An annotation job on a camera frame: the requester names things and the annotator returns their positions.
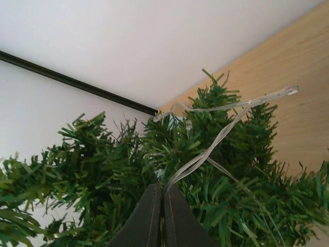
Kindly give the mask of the small green christmas tree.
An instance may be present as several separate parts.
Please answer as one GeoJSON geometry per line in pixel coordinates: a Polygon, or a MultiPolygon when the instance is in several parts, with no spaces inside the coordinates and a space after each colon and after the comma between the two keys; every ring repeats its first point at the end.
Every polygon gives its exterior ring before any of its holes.
{"type": "Polygon", "coordinates": [[[294,178],[273,159],[276,109],[270,101],[298,92],[240,101],[212,79],[184,116],[172,111],[113,136],[105,113],[82,116],[60,131],[62,142],[29,161],[12,156],[1,169],[1,246],[106,246],[146,188],[174,185],[219,246],[297,246],[328,227],[328,162],[294,178]]]}

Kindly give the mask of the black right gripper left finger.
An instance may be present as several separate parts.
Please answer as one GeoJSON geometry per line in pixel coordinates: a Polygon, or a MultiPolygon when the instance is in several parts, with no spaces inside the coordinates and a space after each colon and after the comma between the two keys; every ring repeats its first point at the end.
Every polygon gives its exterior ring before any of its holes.
{"type": "Polygon", "coordinates": [[[160,246],[161,187],[151,184],[144,191],[123,228],[109,242],[110,247],[160,246]]]}

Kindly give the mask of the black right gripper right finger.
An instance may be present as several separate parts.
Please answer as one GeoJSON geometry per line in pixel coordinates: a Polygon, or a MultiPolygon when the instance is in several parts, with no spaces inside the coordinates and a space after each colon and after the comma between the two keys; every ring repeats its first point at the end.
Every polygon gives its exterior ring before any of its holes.
{"type": "Polygon", "coordinates": [[[193,215],[187,201],[176,185],[164,194],[163,205],[167,246],[218,246],[193,215]]]}

